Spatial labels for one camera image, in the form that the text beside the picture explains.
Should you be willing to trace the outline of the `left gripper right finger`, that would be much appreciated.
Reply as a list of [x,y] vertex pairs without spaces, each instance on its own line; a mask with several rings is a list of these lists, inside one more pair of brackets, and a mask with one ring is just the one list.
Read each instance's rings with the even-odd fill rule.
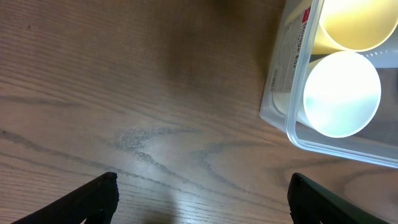
[[388,224],[298,172],[292,175],[287,199],[294,224]]

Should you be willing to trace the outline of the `yellow plastic cup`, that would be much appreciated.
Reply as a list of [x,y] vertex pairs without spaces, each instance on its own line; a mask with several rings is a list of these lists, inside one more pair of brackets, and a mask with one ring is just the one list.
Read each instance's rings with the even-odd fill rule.
[[312,54],[365,52],[383,44],[397,27],[397,0],[294,1],[282,23],[283,39],[299,32],[315,13],[317,32]]

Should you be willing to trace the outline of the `clear plastic storage container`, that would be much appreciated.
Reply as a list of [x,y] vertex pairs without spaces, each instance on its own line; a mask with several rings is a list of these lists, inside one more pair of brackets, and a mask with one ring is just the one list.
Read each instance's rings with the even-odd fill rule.
[[397,0],[287,1],[261,118],[302,149],[397,166]]

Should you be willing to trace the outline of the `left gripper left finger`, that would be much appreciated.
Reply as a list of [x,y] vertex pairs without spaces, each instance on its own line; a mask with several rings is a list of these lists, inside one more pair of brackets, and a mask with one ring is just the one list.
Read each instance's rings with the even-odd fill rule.
[[117,173],[106,172],[12,224],[110,224],[119,202],[117,178]]

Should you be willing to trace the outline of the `white plastic cup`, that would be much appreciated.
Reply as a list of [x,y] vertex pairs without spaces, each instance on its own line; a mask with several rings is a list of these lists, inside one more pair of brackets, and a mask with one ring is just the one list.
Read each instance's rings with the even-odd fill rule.
[[365,128],[381,101],[374,65],[356,52],[340,51],[308,64],[299,91],[297,121],[330,138]]

